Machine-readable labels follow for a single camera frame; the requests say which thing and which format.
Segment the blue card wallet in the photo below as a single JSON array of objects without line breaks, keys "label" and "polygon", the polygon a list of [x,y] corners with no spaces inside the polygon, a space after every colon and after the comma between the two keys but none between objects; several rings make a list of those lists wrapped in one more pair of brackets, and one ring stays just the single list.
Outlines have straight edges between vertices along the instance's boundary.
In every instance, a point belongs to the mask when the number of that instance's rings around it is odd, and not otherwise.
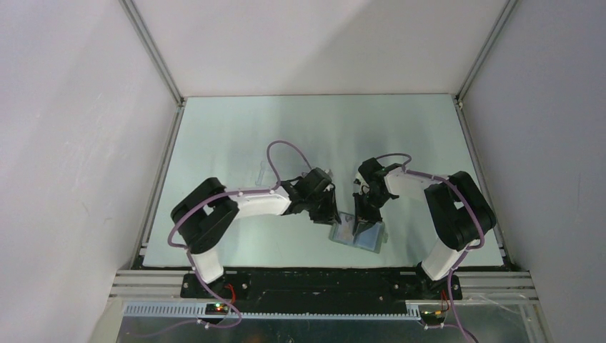
[{"label": "blue card wallet", "polygon": [[384,222],[356,222],[356,216],[339,213],[340,222],[333,223],[329,240],[348,247],[379,254],[383,244],[388,242]]}]

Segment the clear acrylic card holder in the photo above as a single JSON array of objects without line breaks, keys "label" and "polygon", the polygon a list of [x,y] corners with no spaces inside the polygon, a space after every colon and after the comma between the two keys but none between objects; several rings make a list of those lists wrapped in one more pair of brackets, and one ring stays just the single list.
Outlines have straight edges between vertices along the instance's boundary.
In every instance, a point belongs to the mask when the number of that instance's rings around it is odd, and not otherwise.
[{"label": "clear acrylic card holder", "polygon": [[[288,178],[292,178],[298,174],[298,166],[288,161],[273,161],[274,168],[279,174],[279,179],[284,181]],[[262,161],[260,164],[257,178],[255,179],[255,185],[258,187],[270,187],[277,183],[278,178],[276,177],[273,168],[270,166],[267,160]]]}]

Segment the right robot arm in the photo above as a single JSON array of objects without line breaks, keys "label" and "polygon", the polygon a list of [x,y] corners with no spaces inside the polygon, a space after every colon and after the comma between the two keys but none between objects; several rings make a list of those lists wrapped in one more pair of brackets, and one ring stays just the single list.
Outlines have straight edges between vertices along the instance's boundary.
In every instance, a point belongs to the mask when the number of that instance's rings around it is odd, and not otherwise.
[{"label": "right robot arm", "polygon": [[382,221],[381,209],[402,196],[424,201],[437,234],[429,255],[415,267],[409,288],[425,299],[451,290],[454,272],[470,251],[485,245],[497,224],[492,208],[465,171],[438,176],[409,169],[405,163],[384,166],[377,158],[358,168],[353,236],[358,238]]}]

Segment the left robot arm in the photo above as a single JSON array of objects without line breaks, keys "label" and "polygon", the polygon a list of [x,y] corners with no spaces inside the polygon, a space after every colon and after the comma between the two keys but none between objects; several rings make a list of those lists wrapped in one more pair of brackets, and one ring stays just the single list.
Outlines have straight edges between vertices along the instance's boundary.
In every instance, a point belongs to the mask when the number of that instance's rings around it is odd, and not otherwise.
[{"label": "left robot arm", "polygon": [[340,223],[334,183],[328,173],[314,168],[303,176],[281,180],[267,189],[228,190],[216,177],[205,179],[171,211],[174,223],[167,238],[177,247],[175,234],[183,239],[198,288],[218,297],[226,288],[224,267],[216,246],[232,224],[247,217],[286,216],[306,212],[315,224]]}]

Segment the right controller board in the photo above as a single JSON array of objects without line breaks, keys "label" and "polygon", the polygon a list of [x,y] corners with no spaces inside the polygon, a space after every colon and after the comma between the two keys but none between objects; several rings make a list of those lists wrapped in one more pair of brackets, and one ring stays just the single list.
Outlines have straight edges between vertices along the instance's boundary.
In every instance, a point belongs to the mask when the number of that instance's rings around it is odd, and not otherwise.
[{"label": "right controller board", "polygon": [[420,313],[420,322],[424,327],[443,327],[447,318],[447,311],[437,310],[433,312],[422,311]]}]

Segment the controller board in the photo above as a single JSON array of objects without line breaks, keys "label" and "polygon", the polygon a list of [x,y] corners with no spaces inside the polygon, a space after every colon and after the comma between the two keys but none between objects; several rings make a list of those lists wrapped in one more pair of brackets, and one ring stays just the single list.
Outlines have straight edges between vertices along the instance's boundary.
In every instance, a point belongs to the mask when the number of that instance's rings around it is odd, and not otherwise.
[{"label": "controller board", "polygon": [[424,327],[443,327],[447,318],[447,311],[437,310],[433,312],[422,311],[420,313],[420,322]]},{"label": "controller board", "polygon": [[204,314],[207,316],[210,315],[219,315],[224,316],[228,315],[231,312],[230,307],[225,303],[207,303],[204,309]]}]

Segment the left controller board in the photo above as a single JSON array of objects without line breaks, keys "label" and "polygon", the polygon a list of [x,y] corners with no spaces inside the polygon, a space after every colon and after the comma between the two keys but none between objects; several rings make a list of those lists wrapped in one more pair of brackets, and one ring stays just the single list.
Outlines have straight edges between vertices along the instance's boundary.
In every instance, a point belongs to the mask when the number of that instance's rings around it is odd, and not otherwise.
[{"label": "left controller board", "polygon": [[210,315],[219,315],[224,316],[228,315],[231,312],[230,307],[225,303],[207,303],[204,309],[204,314],[207,316]]}]

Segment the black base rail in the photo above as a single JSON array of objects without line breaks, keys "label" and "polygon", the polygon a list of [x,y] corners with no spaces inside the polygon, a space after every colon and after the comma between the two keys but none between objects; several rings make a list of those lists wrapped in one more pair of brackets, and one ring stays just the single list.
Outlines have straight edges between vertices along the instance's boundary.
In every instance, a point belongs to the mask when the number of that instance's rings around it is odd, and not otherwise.
[{"label": "black base rail", "polygon": [[414,280],[415,267],[229,267],[209,288],[234,300],[239,311],[287,314],[403,314],[414,300],[462,299],[458,277],[436,299],[413,292]]}]

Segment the right aluminium frame post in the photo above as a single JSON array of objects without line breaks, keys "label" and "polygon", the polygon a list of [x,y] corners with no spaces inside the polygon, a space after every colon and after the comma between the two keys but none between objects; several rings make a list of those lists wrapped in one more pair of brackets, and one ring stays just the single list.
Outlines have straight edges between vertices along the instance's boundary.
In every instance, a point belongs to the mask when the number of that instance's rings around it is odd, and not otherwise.
[{"label": "right aluminium frame post", "polygon": [[502,30],[507,25],[518,4],[518,0],[506,0],[504,6],[497,15],[497,18],[495,19],[495,22],[493,23],[492,28],[484,40],[478,54],[472,62],[472,65],[467,72],[461,87],[454,96],[454,99],[456,100],[455,104],[459,107],[459,109],[463,108],[466,95],[468,94],[474,80],[479,74],[494,45],[497,43]]}]

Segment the aluminium frame post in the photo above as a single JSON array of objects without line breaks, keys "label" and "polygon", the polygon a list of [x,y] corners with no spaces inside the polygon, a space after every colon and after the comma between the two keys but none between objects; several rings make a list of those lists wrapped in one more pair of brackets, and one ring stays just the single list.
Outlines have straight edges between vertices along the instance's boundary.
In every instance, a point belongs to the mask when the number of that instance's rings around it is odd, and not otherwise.
[{"label": "aluminium frame post", "polygon": [[459,107],[459,109],[463,108],[466,95],[468,94],[474,80],[479,74],[494,45],[497,43],[502,30],[507,25],[518,4],[518,0],[506,0],[504,6],[497,15],[497,18],[495,19],[495,22],[493,23],[492,28],[484,40],[478,54],[472,62],[472,65],[467,72],[461,87],[454,96],[454,99],[456,100],[455,104]]},{"label": "aluminium frame post", "polygon": [[177,106],[182,106],[184,103],[184,96],[180,92],[136,2],[133,0],[119,0],[119,3],[123,8],[126,17],[131,22],[136,35],[139,37],[144,50],[148,53],[160,79],[169,91],[171,98],[174,100],[174,103]]}]

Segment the left aluminium frame post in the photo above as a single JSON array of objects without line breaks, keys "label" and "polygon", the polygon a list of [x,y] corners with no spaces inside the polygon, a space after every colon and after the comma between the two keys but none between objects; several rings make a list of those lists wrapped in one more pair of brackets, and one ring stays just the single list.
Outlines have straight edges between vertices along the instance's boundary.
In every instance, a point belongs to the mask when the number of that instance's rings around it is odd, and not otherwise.
[{"label": "left aluminium frame post", "polygon": [[123,8],[126,17],[131,22],[136,35],[139,37],[144,50],[148,53],[160,79],[169,91],[171,98],[174,100],[174,103],[177,106],[182,106],[184,103],[184,96],[180,92],[136,2],[133,0],[119,0],[119,3]]}]

